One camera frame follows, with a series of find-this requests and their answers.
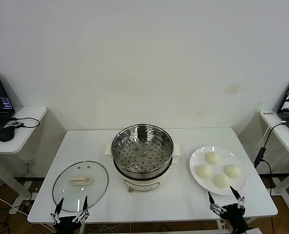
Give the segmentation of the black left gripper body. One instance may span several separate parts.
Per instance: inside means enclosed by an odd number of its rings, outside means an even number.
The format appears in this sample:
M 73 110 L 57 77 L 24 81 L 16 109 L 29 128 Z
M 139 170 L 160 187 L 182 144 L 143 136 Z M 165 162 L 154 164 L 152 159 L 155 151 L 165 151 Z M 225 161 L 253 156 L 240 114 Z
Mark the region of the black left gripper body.
M 76 216 L 64 216 L 59 217 L 52 215 L 53 228 L 56 230 L 56 234 L 74 234 L 76 230 L 79 230 L 83 218 Z

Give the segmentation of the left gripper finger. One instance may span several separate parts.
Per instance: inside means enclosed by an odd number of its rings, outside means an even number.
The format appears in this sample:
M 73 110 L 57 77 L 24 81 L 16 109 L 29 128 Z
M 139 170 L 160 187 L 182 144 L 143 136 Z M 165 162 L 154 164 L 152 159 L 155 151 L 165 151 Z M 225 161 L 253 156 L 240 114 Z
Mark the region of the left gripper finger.
M 59 215 L 60 215 L 60 212 L 62 210 L 63 201 L 64 201 L 64 198 L 62 198 L 60 200 L 58 205 L 56 205 L 54 212 L 50 214 L 53 224 L 59 224 L 60 223 Z
M 88 197 L 85 197 L 84 203 L 83 203 L 83 207 L 82 207 L 82 211 L 79 215 L 77 215 L 72 222 L 73 223 L 84 223 L 87 218 L 89 217 L 90 213 L 88 211 Z

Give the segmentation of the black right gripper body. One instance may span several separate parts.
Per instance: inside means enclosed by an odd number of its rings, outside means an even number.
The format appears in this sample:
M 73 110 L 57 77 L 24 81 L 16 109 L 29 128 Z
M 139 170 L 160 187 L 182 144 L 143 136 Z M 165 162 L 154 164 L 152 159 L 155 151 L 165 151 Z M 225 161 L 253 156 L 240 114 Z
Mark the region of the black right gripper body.
M 232 234 L 243 234 L 250 230 L 250 227 L 246 223 L 243 215 L 245 213 L 245 207 L 238 204 L 230 204 L 222 207 L 220 217 L 224 220 L 228 220 L 232 227 Z

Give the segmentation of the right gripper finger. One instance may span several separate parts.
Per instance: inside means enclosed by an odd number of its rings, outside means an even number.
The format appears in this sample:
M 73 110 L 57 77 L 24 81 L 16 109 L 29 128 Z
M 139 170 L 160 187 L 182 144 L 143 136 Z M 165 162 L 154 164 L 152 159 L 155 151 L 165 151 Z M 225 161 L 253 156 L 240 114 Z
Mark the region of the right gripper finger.
M 210 202 L 210 210 L 218 216 L 221 216 L 223 213 L 226 212 L 226 209 L 221 207 L 220 205 L 216 204 L 211 193 L 208 192 L 209 202 Z
M 244 206 L 245 197 L 241 196 L 239 194 L 239 192 L 236 189 L 234 189 L 232 186 L 230 186 L 230 189 L 231 189 L 233 195 L 235 196 L 235 198 L 237 199 L 237 204 L 235 206 L 235 210 L 237 212 L 239 212 L 240 215 L 243 215 L 245 213 L 245 206 Z

